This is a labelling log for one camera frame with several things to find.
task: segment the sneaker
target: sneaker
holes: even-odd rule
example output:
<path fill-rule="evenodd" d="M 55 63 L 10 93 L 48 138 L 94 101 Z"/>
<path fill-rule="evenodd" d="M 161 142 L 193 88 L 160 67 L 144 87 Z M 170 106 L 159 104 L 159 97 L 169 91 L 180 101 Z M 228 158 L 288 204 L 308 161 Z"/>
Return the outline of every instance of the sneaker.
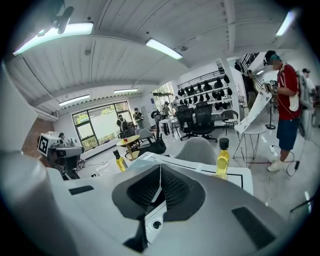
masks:
<path fill-rule="evenodd" d="M 284 164 L 285 164 L 284 162 L 281 162 L 279 160 L 279 161 L 274 162 L 270 166 L 268 166 L 266 169 L 271 173 L 277 172 L 277 171 L 280 171 L 284 167 Z"/>
<path fill-rule="evenodd" d="M 275 156 L 275 155 L 271 156 L 271 157 L 268 159 L 268 161 L 269 161 L 271 164 L 273 164 L 273 163 L 275 163 L 275 162 L 278 162 L 279 160 L 280 160 L 280 157 L 279 157 L 279 156 Z"/>

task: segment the white ceiling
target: white ceiling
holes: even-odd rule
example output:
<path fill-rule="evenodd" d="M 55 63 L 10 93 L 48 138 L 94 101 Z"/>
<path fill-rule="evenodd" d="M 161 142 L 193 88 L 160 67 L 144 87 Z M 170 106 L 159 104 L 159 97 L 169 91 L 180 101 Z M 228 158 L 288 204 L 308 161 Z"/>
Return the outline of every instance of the white ceiling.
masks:
<path fill-rule="evenodd" d="M 114 88 L 151 92 L 222 54 L 276 48 L 275 34 L 286 16 L 267 0 L 65 0 L 65 6 L 74 7 L 70 22 L 90 17 L 90 36 L 43 43 L 7 63 L 26 100 L 48 113 L 77 96 L 109 97 Z M 183 58 L 146 47 L 149 38 Z M 281 45 L 293 47 L 284 41 L 277 48 Z M 181 46 L 188 50 L 181 52 Z"/>

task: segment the floor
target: floor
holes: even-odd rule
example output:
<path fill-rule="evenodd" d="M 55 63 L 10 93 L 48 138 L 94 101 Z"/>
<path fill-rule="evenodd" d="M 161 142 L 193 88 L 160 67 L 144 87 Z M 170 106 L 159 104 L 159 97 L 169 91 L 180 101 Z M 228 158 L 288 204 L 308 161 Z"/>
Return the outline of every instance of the floor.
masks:
<path fill-rule="evenodd" d="M 273 123 L 277 126 L 276 120 L 278 120 L 278 117 L 274 116 Z M 265 114 L 260 117 L 258 121 L 262 124 L 267 124 L 269 122 L 269 115 Z M 288 176 L 285 170 L 281 170 L 277 173 L 270 173 L 267 171 L 268 164 L 266 162 L 268 161 L 268 157 L 272 155 L 269 146 L 278 145 L 276 134 L 277 129 L 267 130 L 260 136 L 258 150 L 254 160 L 255 163 L 248 164 L 248 168 L 251 170 L 252 174 L 254 196 L 263 203 L 267 203 L 269 207 L 273 208 L 284 219 L 293 222 L 297 221 L 299 216 L 305 216 L 308 214 L 308 208 L 302 207 L 292 214 L 289 214 L 290 209 L 306 200 L 305 192 L 307 192 L 310 197 L 313 196 L 319 186 L 320 128 L 312 128 L 311 140 L 309 141 L 304 140 L 304 138 L 298 134 L 292 150 L 294 158 L 293 155 L 290 154 L 287 159 L 287 161 L 292 161 L 293 159 L 298 160 L 301 157 L 299 168 L 292 177 Z M 226 136 L 225 130 L 217 128 L 211 135 L 218 139 L 229 139 L 229 166 L 246 167 L 246 163 L 242 157 L 232 159 L 239 143 L 237 132 L 234 129 L 228 129 Z M 187 141 L 186 138 L 183 139 L 183 141 L 180 141 L 176 132 L 174 133 L 174 137 L 174 140 L 171 139 L 170 135 L 163 137 L 167 147 L 167 150 L 163 155 L 170 155 L 171 157 L 174 157 Z M 253 136 L 252 140 L 253 145 L 255 145 L 257 137 Z M 216 155 L 218 155 L 220 151 L 219 143 L 215 143 L 213 140 L 209 140 L 209 142 L 212 144 Z M 243 154 L 245 154 L 244 141 L 242 141 L 240 147 L 242 148 Z M 125 156 L 126 148 L 116 146 L 89 159 L 85 164 L 86 167 L 78 172 L 79 176 L 81 178 L 91 177 L 92 174 L 98 173 L 96 168 L 106 162 L 107 163 L 104 165 L 105 168 L 103 169 L 105 172 L 101 175 L 119 172 L 113 150 L 118 150 L 122 157 Z M 252 156 L 253 151 L 249 139 L 247 139 L 247 150 L 248 156 Z M 275 148 L 275 151 L 279 155 L 280 150 Z M 241 150 L 238 150 L 237 155 L 241 156 Z M 128 165 L 131 164 L 131 162 L 126 158 L 125 161 Z M 288 172 L 290 174 L 294 173 L 294 166 L 295 163 L 288 166 Z"/>

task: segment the plastic bottle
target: plastic bottle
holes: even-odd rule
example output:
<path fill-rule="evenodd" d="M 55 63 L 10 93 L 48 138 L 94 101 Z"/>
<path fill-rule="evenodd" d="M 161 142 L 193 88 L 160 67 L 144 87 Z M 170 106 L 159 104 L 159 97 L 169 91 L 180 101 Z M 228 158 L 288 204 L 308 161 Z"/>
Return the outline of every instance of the plastic bottle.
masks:
<path fill-rule="evenodd" d="M 227 138 L 221 138 L 219 141 L 220 154 L 216 161 L 216 175 L 215 177 L 223 180 L 227 179 L 227 169 L 229 164 L 229 140 Z"/>
<path fill-rule="evenodd" d="M 124 172 L 128 168 L 126 161 L 120 156 L 118 150 L 114 150 L 113 154 L 115 155 L 116 165 L 119 167 L 121 172 Z"/>

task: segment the fluorescent light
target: fluorescent light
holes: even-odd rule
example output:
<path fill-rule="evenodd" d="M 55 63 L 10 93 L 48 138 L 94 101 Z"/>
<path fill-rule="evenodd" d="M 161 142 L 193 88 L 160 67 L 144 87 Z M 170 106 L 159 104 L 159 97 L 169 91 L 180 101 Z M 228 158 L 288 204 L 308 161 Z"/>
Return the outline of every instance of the fluorescent light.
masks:
<path fill-rule="evenodd" d="M 153 49 L 156 49 L 166 55 L 171 56 L 172 58 L 179 60 L 182 58 L 182 55 L 177 53 L 176 51 L 170 49 L 169 47 L 165 46 L 164 44 L 154 40 L 154 39 L 149 39 L 146 43 L 146 46 L 151 47 Z"/>
<path fill-rule="evenodd" d="M 113 93 L 114 94 L 119 94 L 119 93 L 129 93 L 129 92 L 136 92 L 138 89 L 123 89 L 123 90 L 115 90 Z"/>
<path fill-rule="evenodd" d="M 43 36 L 36 35 L 34 38 L 26 42 L 23 46 L 21 46 L 21 48 L 16 50 L 13 53 L 13 55 L 17 56 L 32 47 L 35 47 L 37 45 L 43 44 L 45 42 L 48 42 L 54 39 L 65 38 L 70 36 L 89 35 L 91 34 L 93 27 L 94 27 L 94 24 L 90 22 L 68 24 L 65 27 L 65 31 L 63 32 L 63 34 L 58 34 L 58 29 L 53 27 Z"/>
<path fill-rule="evenodd" d="M 287 29 L 290 27 L 292 22 L 295 20 L 295 13 L 293 11 L 289 11 L 286 15 L 281 27 L 279 28 L 278 32 L 275 34 L 277 37 L 282 36 Z"/>
<path fill-rule="evenodd" d="M 64 105 L 67 105 L 69 103 L 72 103 L 72 102 L 77 102 L 77 101 L 81 101 L 83 99 L 87 99 L 87 98 L 90 98 L 90 95 L 84 95 L 84 96 L 80 96 L 80 97 L 76 97 L 76 98 L 72 98 L 72 99 L 69 99 L 67 101 L 64 101 L 64 102 L 61 102 L 59 103 L 60 106 L 64 106 Z"/>

